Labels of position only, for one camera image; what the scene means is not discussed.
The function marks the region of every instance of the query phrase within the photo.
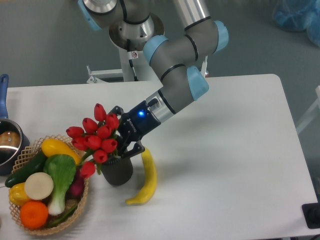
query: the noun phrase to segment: wicker basket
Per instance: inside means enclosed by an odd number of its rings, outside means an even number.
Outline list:
[[[18,156],[17,160],[15,161],[15,165],[13,167],[12,173],[15,173],[19,168],[21,168],[23,165],[25,165],[40,149],[43,141],[45,139],[59,139],[64,141],[66,144],[69,145],[77,154],[79,154],[80,157],[83,156],[83,152],[79,151],[74,148],[74,146],[71,144],[71,138],[68,136],[62,136],[62,135],[51,135],[51,136],[46,136],[45,138],[40,138],[39,140],[34,141],[33,144],[30,146],[27,146],[24,150],[22,150],[21,154]],[[51,235],[51,234],[56,234],[65,228],[69,227],[83,212],[84,207],[86,205],[87,201],[87,195],[88,195],[88,186],[89,186],[89,179],[86,178],[84,180],[84,191],[83,195],[79,198],[72,197],[70,194],[66,194],[65,196],[65,211],[70,209],[72,206],[75,204],[78,204],[76,210],[74,213],[66,219],[66,221],[60,223],[59,225],[51,228],[46,228],[45,225],[41,228],[37,229],[29,229],[26,228],[20,220],[20,206],[17,206],[13,204],[11,201],[10,203],[10,214],[12,215],[12,219],[15,221],[16,224],[19,225],[20,229],[24,230],[25,232],[28,232],[31,235],[38,235],[38,236],[46,236],[46,235]],[[52,221],[56,218],[59,218],[61,215],[64,213],[58,215],[58,216],[52,216],[49,215],[47,222]]]

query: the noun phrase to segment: saucepan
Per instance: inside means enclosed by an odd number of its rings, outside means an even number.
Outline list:
[[[3,74],[0,80],[0,175],[5,176],[11,173],[21,151],[30,142],[21,127],[8,119],[6,99],[9,76]]]

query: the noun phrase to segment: bok choy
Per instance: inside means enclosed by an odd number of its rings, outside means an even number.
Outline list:
[[[56,154],[46,160],[43,171],[53,180],[53,191],[47,206],[49,214],[59,215],[65,210],[66,192],[74,180],[76,163],[69,155]]]

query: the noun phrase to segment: blue pot handle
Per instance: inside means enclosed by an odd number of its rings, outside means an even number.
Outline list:
[[[2,74],[0,79],[1,79],[1,82],[0,82],[0,119],[7,119],[8,118],[8,111],[7,111],[6,99],[7,99],[9,76],[7,74]]]

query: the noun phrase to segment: blue plastic bag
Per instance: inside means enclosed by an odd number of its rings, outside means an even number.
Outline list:
[[[286,31],[306,30],[311,42],[320,47],[320,0],[278,0],[272,18]]]

